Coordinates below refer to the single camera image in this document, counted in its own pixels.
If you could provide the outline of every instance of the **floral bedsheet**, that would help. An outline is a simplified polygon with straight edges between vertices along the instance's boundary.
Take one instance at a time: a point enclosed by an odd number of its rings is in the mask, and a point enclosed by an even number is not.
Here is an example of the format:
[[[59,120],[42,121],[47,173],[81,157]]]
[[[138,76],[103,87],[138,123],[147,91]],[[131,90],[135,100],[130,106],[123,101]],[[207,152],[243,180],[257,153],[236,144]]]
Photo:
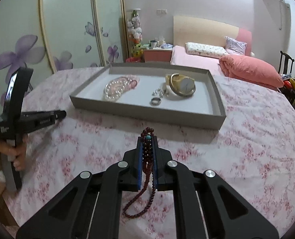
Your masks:
[[[98,68],[59,71],[24,100],[27,111],[64,109],[67,117],[29,136],[23,187],[4,199],[23,225],[80,172],[104,171],[136,147],[152,127],[159,146],[191,170],[216,171],[282,236],[295,221],[295,111],[280,93],[214,76],[227,117],[219,131],[150,123],[75,109],[69,98]],[[134,195],[124,192],[122,205]],[[128,212],[139,212],[148,193]],[[149,211],[138,219],[120,217],[119,238],[175,238],[171,192],[157,192]]]

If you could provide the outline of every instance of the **white pillow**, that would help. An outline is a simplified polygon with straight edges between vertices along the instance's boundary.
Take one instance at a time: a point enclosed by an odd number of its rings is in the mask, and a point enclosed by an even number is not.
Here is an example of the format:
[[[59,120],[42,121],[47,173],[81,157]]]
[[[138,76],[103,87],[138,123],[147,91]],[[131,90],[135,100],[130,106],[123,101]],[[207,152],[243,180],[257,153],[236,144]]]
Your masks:
[[[231,55],[245,55],[247,43],[237,41],[231,37],[225,37],[226,51]]]
[[[190,55],[198,55],[212,58],[221,58],[222,56],[228,55],[228,53],[223,47],[193,42],[186,43],[186,53]]]

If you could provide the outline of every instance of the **cup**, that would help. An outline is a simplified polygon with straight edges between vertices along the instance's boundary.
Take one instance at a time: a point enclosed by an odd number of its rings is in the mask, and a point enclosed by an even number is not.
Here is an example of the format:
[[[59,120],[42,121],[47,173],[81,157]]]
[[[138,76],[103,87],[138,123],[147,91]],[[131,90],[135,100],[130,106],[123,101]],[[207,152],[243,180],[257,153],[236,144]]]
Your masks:
[[[152,40],[151,41],[151,48],[155,48],[157,45],[157,41],[156,40]]]

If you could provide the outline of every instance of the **jewelry tray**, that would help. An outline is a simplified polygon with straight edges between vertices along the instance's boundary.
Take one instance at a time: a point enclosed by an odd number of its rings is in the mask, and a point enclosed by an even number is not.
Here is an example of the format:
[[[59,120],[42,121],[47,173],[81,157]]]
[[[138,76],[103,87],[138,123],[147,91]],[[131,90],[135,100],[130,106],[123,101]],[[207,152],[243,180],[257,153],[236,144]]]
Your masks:
[[[190,98],[170,91],[161,104],[152,106],[152,93],[162,87],[166,74],[180,73],[195,79],[196,92]],[[125,75],[139,76],[135,89],[125,92],[116,102],[103,98],[111,80]],[[75,108],[138,118],[153,122],[219,130],[226,118],[223,102],[209,70],[168,63],[115,63],[102,68],[70,94]]]

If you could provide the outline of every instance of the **human hand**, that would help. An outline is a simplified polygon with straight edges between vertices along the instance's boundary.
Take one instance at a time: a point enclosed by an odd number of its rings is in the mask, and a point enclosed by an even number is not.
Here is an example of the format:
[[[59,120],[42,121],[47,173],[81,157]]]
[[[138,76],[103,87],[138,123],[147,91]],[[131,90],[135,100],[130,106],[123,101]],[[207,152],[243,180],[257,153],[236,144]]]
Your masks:
[[[8,145],[4,141],[0,141],[0,154],[5,154],[7,156],[16,156],[16,159],[13,162],[13,165],[16,171],[22,171],[25,169],[27,141],[28,141],[28,135],[24,135],[23,143],[20,146],[17,146],[16,148]]]

